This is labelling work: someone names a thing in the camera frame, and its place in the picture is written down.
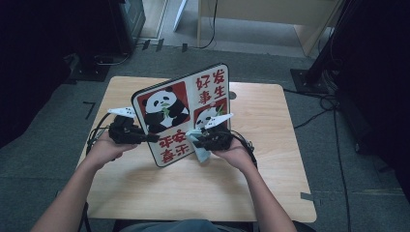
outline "cable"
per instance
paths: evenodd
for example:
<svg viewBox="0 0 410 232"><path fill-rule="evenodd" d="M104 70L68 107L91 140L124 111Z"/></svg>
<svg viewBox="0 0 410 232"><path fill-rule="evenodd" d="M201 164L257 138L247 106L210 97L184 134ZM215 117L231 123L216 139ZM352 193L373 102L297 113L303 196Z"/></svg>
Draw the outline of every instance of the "cable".
<svg viewBox="0 0 410 232"><path fill-rule="evenodd" d="M307 94L302 94L299 92L291 91L291 90L285 90L286 92L289 93L294 93L294 94L299 94L299 95L304 95L308 97L315 97L320 99L320 107L324 109L324 111L312 116L310 119L308 119L306 122L302 123L301 125L295 127L294 129L303 127L307 125L310 121L313 119L317 118L318 116L324 114L325 112L333 111L334 112L334 125L335 125L335 136L336 136L336 145L337 145L337 159L338 159L338 167L340 169L340 175L341 175L341 181L343 184L343 194L344 194L344 199L346 203L346 217L347 217L347 231L351 232L351 220L350 220L350 205L349 205L349 196L347 193L347 186L346 186L346 178L344 177L344 171L343 171L343 165L341 162L341 153L340 153L340 144L339 144L339 139L338 139L338 129L337 129L337 109L338 109L338 102L337 99L334 95L324 95L324 96L319 96L319 95L307 95ZM328 102L331 106L327 107L325 105L325 102Z"/></svg>
<svg viewBox="0 0 410 232"><path fill-rule="evenodd" d="M211 1L208 1L208 11L211 11L211 5L210 5ZM214 31L215 33L215 22L214 25L212 25L212 20L210 17L208 17L208 23L209 23L209 27L211 28L211 30ZM212 47L212 49L214 49L217 46L218 42L214 40L214 46Z"/></svg>
<svg viewBox="0 0 410 232"><path fill-rule="evenodd" d="M206 45L204 45L204 46L198 47L199 49L204 49L204 48L208 47L208 46L212 43L212 41L214 40L214 37L215 37L215 19L217 18L217 8L218 8L218 0L215 2L214 22L213 22L214 27L213 27L213 30L212 30L212 31L213 31L213 32L212 32L212 38L211 38L211 40L208 42L208 44L206 44Z"/></svg>
<svg viewBox="0 0 410 232"><path fill-rule="evenodd" d="M116 66L116 65L121 65L121 64L123 64L124 62L126 62L126 60L128 59L130 57L130 54L127 54L127 57L124 59L124 60L122 60L122 61L120 61L120 62L117 62L117 63L99 63L99 62L97 62L97 65L99 65L99 66Z"/></svg>
<svg viewBox="0 0 410 232"><path fill-rule="evenodd" d="M232 136L236 139L238 139L242 146L247 150L248 155L250 156L250 159L253 162L253 165L255 165L255 167L257 168L257 160L255 155L253 154L253 146L252 146L252 142L251 141L247 141L240 133L238 133L237 131L231 130L230 132L226 132L226 131L218 131L219 134L225 134L225 135L229 135Z"/></svg>
<svg viewBox="0 0 410 232"><path fill-rule="evenodd" d="M338 89L337 85L335 84L335 79L333 74L329 72L329 70L324 70L322 72L322 76L326 81L326 84L333 90L336 91Z"/></svg>
<svg viewBox="0 0 410 232"><path fill-rule="evenodd" d="M101 128L101 125L103 123L103 121L105 121L105 119L110 115L110 113L106 113L102 119L100 120L100 122L97 124L97 127L94 128L93 130L91 130L90 135L88 136L88 140L87 140L87 149L85 150L85 156L87 156L87 154L90 152L91 147L93 147L94 143L97 141L98 138L96 138L97 135L97 131L100 129L106 129L105 128Z"/></svg>
<svg viewBox="0 0 410 232"><path fill-rule="evenodd" d="M340 155L340 145L338 143L338 130L337 130L337 118L336 118L336 110L334 110L334 121L335 121L335 135L336 135L336 146L337 146L337 159L338 159L338 167L340 169L341 181L343 183L343 193L344 199L346 202L346 216L347 216L347 231L352 231L351 228L351 221L350 221L350 206L349 206L349 196L347 194L347 187L346 187L346 179L344 177L343 165L341 164L341 155Z"/></svg>
<svg viewBox="0 0 410 232"><path fill-rule="evenodd" d="M301 128L301 127L306 126L308 123L310 123L310 121L312 121L313 119L316 119L318 116L320 116L320 115L322 115L322 114L324 114L324 113L326 113L326 112L328 112L328 111L329 111L329 110L325 109L325 110L323 110L322 112L313 115L313 116L312 116L311 118L309 118L307 121L305 121L304 123L302 123L302 124L299 125L299 126L294 127L293 129L295 130L295 129L297 129L297 128Z"/></svg>

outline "panda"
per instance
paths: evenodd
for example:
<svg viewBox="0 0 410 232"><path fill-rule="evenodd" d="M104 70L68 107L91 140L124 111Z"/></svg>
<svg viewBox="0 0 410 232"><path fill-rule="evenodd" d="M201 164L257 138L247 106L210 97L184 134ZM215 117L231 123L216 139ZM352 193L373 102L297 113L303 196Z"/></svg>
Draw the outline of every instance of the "panda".
<svg viewBox="0 0 410 232"><path fill-rule="evenodd" d="M222 114L222 107L223 104L204 109L202 112L200 112L195 122L195 128L201 129L205 127L211 117L220 116Z"/></svg>
<svg viewBox="0 0 410 232"><path fill-rule="evenodd" d="M184 123L190 116L190 111L177 98L170 86L143 100L142 104L145 106L144 121L148 132L165 131Z"/></svg>

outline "person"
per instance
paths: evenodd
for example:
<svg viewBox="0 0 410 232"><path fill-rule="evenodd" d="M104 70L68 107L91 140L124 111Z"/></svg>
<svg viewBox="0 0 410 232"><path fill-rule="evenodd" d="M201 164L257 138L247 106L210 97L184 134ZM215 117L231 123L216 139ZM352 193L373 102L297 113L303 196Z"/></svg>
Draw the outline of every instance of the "person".
<svg viewBox="0 0 410 232"><path fill-rule="evenodd" d="M78 166L61 193L54 199L42 216L35 223L31 231L76 231L81 221L81 213L86 202L88 192L93 183L94 176L103 166L119 159L124 152L134 149L136 145L116 144L104 132L96 141L86 158ZM283 210L278 201L266 186L262 176L252 163L247 150L239 140L234 138L231 146L226 151L214 151L216 156L225 159L230 165L238 168L245 176L251 199L253 201L256 218L260 231L296 231L289 215ZM198 226L196 231L205 231L204 226L212 226L210 221L187 220L184 226ZM167 231L169 226L178 226L171 222L163 222L160 227L150 231ZM217 227L206 231L219 231Z"/></svg>

